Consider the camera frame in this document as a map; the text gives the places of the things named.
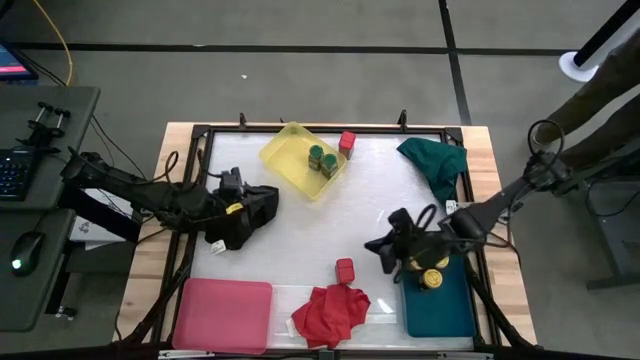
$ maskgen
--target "pants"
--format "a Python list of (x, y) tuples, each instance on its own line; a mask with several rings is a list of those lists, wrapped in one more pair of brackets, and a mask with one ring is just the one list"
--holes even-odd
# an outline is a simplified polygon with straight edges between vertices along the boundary
[[(569, 101), (549, 116), (565, 134), (589, 121), (618, 96), (640, 84), (640, 30), (614, 49), (600, 65), (593, 79)], [(569, 167), (581, 169), (593, 165), (640, 134), (640, 95), (616, 111), (607, 122), (577, 145), (560, 154)], [(560, 137), (558, 130), (542, 124), (536, 140), (549, 143)]]

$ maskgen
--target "yellow tray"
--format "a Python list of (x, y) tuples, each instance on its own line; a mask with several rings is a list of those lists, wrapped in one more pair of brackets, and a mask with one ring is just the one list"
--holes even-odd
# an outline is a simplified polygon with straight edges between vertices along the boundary
[[(338, 158), (338, 171), (331, 179), (324, 177), (322, 172), (309, 168), (309, 148), (313, 145), (322, 146), (325, 154), (333, 154)], [(296, 122), (288, 123), (260, 150), (260, 159), (311, 200), (317, 200), (322, 195), (347, 163), (344, 155)]]

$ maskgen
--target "keyboard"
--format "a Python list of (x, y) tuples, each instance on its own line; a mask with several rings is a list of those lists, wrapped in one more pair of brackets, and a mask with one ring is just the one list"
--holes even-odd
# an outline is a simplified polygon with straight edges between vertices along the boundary
[(0, 201), (27, 197), (35, 165), (32, 148), (0, 149)]

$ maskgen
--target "red block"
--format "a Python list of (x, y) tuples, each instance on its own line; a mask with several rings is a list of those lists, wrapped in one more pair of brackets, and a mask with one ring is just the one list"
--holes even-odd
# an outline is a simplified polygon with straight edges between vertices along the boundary
[(356, 279), (356, 271), (353, 268), (353, 260), (349, 258), (339, 259), (336, 262), (336, 276), (338, 284), (349, 285)]
[(356, 134), (343, 131), (342, 136), (340, 137), (340, 143), (338, 144), (338, 148), (340, 153), (344, 155), (347, 159), (351, 158), (351, 153), (353, 153), (353, 146), (356, 143)]

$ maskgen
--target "floor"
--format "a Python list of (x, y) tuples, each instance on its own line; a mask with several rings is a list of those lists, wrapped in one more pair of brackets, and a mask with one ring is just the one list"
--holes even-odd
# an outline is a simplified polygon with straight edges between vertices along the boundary
[[(41, 3), (68, 42), (84, 44), (73, 51), (74, 85), (102, 89), (96, 116), (148, 175), (168, 121), (235, 120), (242, 111), (249, 121), (392, 123), (407, 109), (413, 124), (488, 126), (507, 184), (520, 175), (528, 157), (528, 126), (580, 87), (559, 71), (557, 54), (562, 51), (552, 50), (580, 48), (623, 1)], [(441, 12), (448, 12), (450, 28), (446, 21), (443, 27)], [(18, 2), (0, 21), (0, 36), (30, 43), (25, 44), (30, 48), (57, 43), (28, 1)], [(90, 48), (95, 43), (149, 46)], [(317, 48), (311, 53), (296, 50), (305, 45)], [(345, 48), (349, 46), (367, 46), (370, 53)], [(447, 54), (446, 48), (454, 46), (499, 49), (494, 53), (502, 55)], [(527, 49), (549, 51), (534, 55)], [(27, 53), (66, 77), (62, 51)], [(569, 143), (602, 124), (630, 97), (604, 109)], [(84, 146), (104, 151), (93, 134)], [(119, 167), (133, 170), (123, 157), (116, 160)], [(553, 350), (637, 357), (640, 287), (586, 291), (585, 281), (605, 277), (609, 270), (582, 204), (577, 194), (562, 199), (540, 194), (529, 198), (514, 220), (539, 343)], [(0, 335), (0, 348), (108, 342), (125, 280), (105, 275), (75, 279), (76, 291), (67, 298), (82, 312), (74, 322), (43, 318), (31, 334)]]

